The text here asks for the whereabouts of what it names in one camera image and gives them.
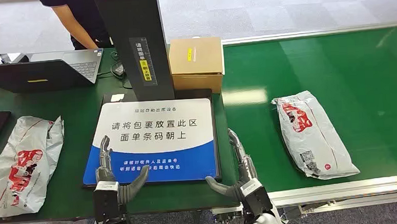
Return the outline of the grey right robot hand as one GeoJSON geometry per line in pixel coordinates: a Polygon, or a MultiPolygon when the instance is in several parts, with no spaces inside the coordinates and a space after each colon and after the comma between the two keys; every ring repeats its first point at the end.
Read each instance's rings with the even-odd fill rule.
{"type": "Polygon", "coordinates": [[[208,183],[209,187],[217,193],[227,197],[231,197],[235,201],[243,202],[245,201],[245,197],[240,188],[248,183],[252,178],[257,178],[257,172],[254,167],[253,161],[250,159],[250,156],[246,154],[243,144],[239,140],[237,134],[230,128],[228,128],[227,131],[229,136],[229,143],[233,147],[233,150],[235,151],[238,160],[239,179],[235,184],[231,186],[226,186],[224,184],[218,183],[211,176],[207,176],[205,180],[208,183]]]}

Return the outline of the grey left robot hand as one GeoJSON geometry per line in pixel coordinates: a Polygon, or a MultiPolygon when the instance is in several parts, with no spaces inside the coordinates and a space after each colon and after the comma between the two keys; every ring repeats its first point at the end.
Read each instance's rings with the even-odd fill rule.
{"type": "Polygon", "coordinates": [[[144,165],[139,175],[134,179],[133,182],[127,185],[120,185],[117,182],[111,167],[111,152],[109,149],[110,139],[105,135],[100,143],[99,150],[99,163],[100,166],[95,170],[97,187],[103,188],[114,188],[117,192],[117,202],[122,205],[130,202],[146,183],[149,175],[149,166],[144,165]]]}

